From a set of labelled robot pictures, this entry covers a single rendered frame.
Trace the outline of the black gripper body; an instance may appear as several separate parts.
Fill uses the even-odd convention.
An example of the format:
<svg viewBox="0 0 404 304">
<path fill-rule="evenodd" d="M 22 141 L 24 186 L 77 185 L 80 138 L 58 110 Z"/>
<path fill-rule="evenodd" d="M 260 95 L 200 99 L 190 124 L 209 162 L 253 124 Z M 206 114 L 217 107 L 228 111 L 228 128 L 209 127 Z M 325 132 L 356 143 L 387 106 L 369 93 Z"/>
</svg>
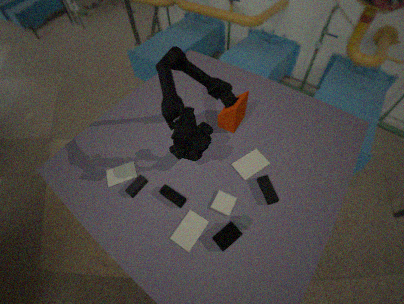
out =
<svg viewBox="0 0 404 304">
<path fill-rule="evenodd" d="M 210 125 L 208 125 L 207 123 L 202 122 L 197 126 L 196 130 L 193 131 L 192 137 L 194 137 L 196 135 L 197 131 L 199 131 L 201 136 L 206 135 L 206 134 L 211 135 L 213 133 L 213 128 Z M 180 148 L 176 147 L 174 144 L 171 147 L 169 147 L 169 150 L 178 159 L 183 158 L 187 153 L 187 149 L 180 149 Z"/>
</svg>

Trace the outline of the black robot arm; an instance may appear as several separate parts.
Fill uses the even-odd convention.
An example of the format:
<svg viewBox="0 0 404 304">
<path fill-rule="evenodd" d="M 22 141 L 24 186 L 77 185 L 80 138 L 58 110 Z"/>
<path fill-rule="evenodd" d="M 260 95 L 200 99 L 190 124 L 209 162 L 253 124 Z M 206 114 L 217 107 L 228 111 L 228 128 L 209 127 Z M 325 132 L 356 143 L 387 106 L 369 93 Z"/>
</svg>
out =
<svg viewBox="0 0 404 304">
<path fill-rule="evenodd" d="M 209 134 L 201 136 L 197 131 L 196 135 L 192 137 L 193 131 L 197 128 L 194 108 L 185 107 L 182 99 L 177 95 L 171 69 L 182 71 L 204 85 L 208 95 L 216 100 L 220 99 L 226 106 L 225 108 L 235 105 L 239 97 L 236 97 L 231 91 L 230 83 L 207 75 L 193 63 L 187 61 L 186 53 L 177 46 L 173 46 L 161 58 L 155 69 L 158 72 L 163 93 L 161 113 L 170 130 L 174 129 L 171 135 L 174 145 L 180 149 L 193 147 L 199 154 L 202 154 L 211 144 L 211 136 Z M 179 118 L 173 122 L 177 117 Z"/>
</svg>

